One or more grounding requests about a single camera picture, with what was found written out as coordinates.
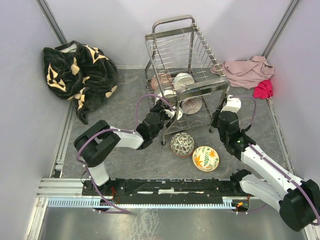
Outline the white scalloped bowl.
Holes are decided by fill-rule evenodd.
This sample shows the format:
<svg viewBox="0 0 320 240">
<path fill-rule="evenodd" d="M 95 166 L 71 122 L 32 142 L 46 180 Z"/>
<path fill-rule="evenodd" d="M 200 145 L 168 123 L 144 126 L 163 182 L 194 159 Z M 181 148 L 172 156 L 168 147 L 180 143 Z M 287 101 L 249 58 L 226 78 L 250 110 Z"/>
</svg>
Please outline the white scalloped bowl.
<svg viewBox="0 0 320 240">
<path fill-rule="evenodd" d="M 164 95 L 162 95 L 162 92 L 159 88 L 156 88 L 154 91 L 154 94 L 163 98 L 166 98 L 167 101 L 172 105 L 175 106 L 176 105 L 176 91 L 172 90 L 172 89 L 164 89 L 163 90 Z"/>
</svg>

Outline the plain white bowl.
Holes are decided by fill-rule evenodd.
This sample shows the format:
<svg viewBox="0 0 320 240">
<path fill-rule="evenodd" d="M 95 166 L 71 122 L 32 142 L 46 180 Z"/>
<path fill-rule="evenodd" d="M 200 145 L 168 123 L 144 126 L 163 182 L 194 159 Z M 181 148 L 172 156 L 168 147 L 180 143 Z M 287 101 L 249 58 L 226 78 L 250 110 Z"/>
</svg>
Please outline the plain white bowl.
<svg viewBox="0 0 320 240">
<path fill-rule="evenodd" d="M 176 77 L 173 79 L 173 87 L 175 89 L 179 89 L 181 87 L 194 84 L 194 83 L 195 83 L 194 78 L 190 74 L 183 73 L 183 72 L 177 74 Z"/>
</svg>

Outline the red patterned bowl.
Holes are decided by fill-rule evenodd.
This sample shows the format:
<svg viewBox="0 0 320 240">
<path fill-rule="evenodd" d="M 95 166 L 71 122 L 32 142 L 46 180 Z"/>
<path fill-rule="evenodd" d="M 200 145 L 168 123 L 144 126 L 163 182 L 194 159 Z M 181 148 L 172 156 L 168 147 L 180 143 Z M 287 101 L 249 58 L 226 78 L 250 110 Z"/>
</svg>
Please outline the red patterned bowl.
<svg viewBox="0 0 320 240">
<path fill-rule="evenodd" d="M 151 79 L 152 89 L 155 90 L 159 86 L 159 84 L 169 83 L 170 78 L 171 78 L 170 75 L 167 73 L 159 73 L 158 77 L 154 75 L 153 78 Z"/>
</svg>

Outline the stainless steel dish rack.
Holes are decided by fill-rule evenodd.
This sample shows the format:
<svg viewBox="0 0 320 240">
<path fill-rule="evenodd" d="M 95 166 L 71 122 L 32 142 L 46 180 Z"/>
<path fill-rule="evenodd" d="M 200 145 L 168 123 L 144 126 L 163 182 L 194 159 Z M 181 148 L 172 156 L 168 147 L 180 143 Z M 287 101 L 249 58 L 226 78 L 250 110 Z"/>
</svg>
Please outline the stainless steel dish rack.
<svg viewBox="0 0 320 240">
<path fill-rule="evenodd" d="M 166 136 L 208 125 L 212 132 L 227 102 L 228 79 L 192 15 L 157 20 L 144 37 L 149 62 L 144 74 L 150 93 L 173 104 L 173 118 L 164 124 Z"/>
</svg>

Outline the blue triangle patterned bowl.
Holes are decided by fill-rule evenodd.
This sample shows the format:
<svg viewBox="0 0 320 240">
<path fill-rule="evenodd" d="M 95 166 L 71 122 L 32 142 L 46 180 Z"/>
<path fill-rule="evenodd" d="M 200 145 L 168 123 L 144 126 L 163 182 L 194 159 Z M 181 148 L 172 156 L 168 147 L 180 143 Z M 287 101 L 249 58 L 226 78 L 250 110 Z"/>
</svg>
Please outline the blue triangle patterned bowl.
<svg viewBox="0 0 320 240">
<path fill-rule="evenodd" d="M 182 89 L 182 94 L 188 94 L 188 93 L 194 93 L 194 92 L 198 92 L 200 90 L 199 87 L 194 87 L 194 88 L 183 88 Z"/>
</svg>

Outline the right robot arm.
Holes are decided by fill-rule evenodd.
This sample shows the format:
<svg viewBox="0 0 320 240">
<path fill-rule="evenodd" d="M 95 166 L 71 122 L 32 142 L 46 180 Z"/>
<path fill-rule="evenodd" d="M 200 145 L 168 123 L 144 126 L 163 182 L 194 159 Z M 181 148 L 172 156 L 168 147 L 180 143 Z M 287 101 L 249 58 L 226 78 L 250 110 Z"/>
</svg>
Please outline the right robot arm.
<svg viewBox="0 0 320 240">
<path fill-rule="evenodd" d="M 239 127 L 236 112 L 218 107 L 212 115 L 209 131 L 217 129 L 229 154 L 253 168 L 263 179 L 242 169 L 231 176 L 229 189 L 240 196 L 253 195 L 274 208 L 284 223 L 299 232 L 308 225 L 320 224 L 320 187 L 290 173 L 270 158 L 256 142 Z"/>
</svg>

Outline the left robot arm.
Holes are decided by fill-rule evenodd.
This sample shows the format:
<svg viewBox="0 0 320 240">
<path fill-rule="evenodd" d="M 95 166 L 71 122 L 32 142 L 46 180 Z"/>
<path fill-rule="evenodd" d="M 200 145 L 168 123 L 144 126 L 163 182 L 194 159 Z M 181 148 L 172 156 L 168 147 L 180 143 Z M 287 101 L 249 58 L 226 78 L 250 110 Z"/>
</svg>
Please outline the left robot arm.
<svg viewBox="0 0 320 240">
<path fill-rule="evenodd" d="M 114 148 L 147 148 L 164 128 L 165 121 L 172 118 L 168 114 L 172 109 L 172 106 L 158 100 L 135 131 L 115 128 L 100 120 L 76 138 L 73 145 L 77 150 L 77 160 L 84 162 L 93 180 L 93 189 L 99 195 L 106 195 L 111 189 L 110 176 L 104 164 L 107 156 Z"/>
</svg>

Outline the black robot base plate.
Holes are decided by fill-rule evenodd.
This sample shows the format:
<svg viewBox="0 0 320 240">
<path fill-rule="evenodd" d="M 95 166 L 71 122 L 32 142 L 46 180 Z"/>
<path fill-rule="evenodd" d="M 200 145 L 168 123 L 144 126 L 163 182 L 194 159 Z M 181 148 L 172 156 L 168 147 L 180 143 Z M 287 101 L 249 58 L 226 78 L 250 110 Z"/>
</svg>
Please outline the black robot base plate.
<svg viewBox="0 0 320 240">
<path fill-rule="evenodd" d="M 99 190 L 119 204 L 220 204 L 223 197 L 248 196 L 232 181 L 216 178 L 116 178 Z"/>
</svg>

